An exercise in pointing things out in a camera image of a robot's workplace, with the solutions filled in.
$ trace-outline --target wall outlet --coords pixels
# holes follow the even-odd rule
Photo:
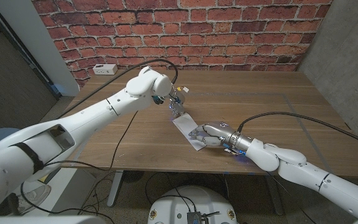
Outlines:
[[[114,75],[118,68],[116,64],[96,64],[92,69],[97,75]]]

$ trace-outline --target wooden table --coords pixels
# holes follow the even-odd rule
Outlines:
[[[125,87],[138,74],[119,78],[77,107],[79,111]],[[160,71],[173,77],[174,71]],[[111,77],[90,79],[72,104]],[[303,114],[351,131],[313,84],[300,72],[179,71],[175,84],[190,89],[186,112],[197,124],[224,121],[237,129],[253,115],[269,111]],[[228,174],[264,174],[248,158],[223,148],[195,151],[171,121],[168,102],[139,111],[114,152],[134,114],[127,114],[96,133],[71,159],[113,169]],[[263,142],[302,152],[307,160],[333,174],[358,177],[358,142],[335,130],[294,117],[273,115],[247,123],[242,133]]]

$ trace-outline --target sheet of paper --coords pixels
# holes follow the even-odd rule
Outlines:
[[[185,113],[184,115],[178,117],[177,119],[174,119],[172,121],[175,126],[179,129],[179,131],[185,136],[185,138],[190,142],[190,144],[199,151],[200,149],[204,148],[206,144],[192,139],[189,136],[189,133],[198,127],[198,125],[194,122],[193,118],[188,113]]]

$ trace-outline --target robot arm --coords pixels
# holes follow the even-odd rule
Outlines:
[[[184,113],[184,98],[175,97],[169,78],[145,67],[113,96],[71,116],[21,129],[1,140],[0,203],[25,180],[37,180],[60,165],[44,164],[65,160],[96,131],[124,114],[147,108],[155,96],[159,100],[169,98],[174,112]]]
[[[263,144],[223,122],[198,126],[189,136],[210,146],[227,144],[229,147],[225,151],[244,154],[264,171],[278,169],[278,174],[284,179],[319,192],[358,218],[358,186],[310,164],[298,151]]]

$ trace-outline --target table leg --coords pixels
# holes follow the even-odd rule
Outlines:
[[[119,188],[122,182],[122,174],[124,173],[123,170],[116,170],[114,174],[114,178],[112,179],[111,189],[109,198],[107,199],[107,206],[112,207],[116,203],[116,199],[118,196]]]
[[[265,176],[265,180],[267,183],[268,191],[270,192],[270,196],[272,198],[274,210],[277,215],[284,215],[284,208],[281,203],[280,194],[278,193],[277,183],[270,176]]]

